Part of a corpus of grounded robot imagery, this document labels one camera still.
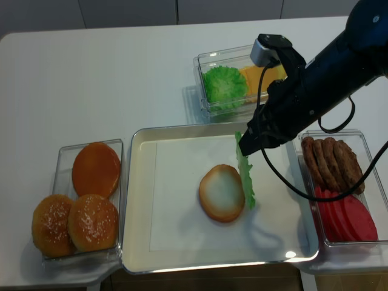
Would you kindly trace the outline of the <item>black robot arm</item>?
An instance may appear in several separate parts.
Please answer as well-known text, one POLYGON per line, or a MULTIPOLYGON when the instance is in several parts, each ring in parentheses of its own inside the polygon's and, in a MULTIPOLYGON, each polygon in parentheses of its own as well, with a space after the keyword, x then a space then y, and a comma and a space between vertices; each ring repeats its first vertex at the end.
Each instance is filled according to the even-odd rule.
POLYGON ((260 34, 252 58, 279 61, 287 74, 267 89, 239 142, 244 156, 273 149, 380 76, 387 75, 387 1, 358 1, 344 31, 310 62, 281 35, 260 34))

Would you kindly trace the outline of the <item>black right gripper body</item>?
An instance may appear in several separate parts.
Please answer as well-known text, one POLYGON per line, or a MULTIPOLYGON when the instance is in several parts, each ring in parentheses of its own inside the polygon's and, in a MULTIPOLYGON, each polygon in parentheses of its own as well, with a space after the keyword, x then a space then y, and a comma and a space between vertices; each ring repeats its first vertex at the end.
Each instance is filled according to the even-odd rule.
POLYGON ((272 59, 269 65, 280 62, 287 78, 269 86, 269 99, 255 112, 267 120, 261 135, 276 138, 280 146, 327 111, 327 50, 322 50, 310 64, 294 48, 277 53, 279 61, 272 59))

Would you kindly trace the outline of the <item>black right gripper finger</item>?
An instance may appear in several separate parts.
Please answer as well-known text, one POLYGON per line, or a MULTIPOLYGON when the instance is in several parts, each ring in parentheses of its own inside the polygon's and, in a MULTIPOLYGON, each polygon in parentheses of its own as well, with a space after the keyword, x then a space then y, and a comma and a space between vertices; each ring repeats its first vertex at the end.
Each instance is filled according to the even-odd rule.
POLYGON ((242 155, 249 156, 262 149, 276 148, 278 146, 278 140, 271 136, 255 136, 245 133, 238 142, 238 145, 242 155))
POLYGON ((259 112, 255 112, 252 119, 247 123, 246 135, 260 137, 264 132, 266 124, 266 117, 259 112))

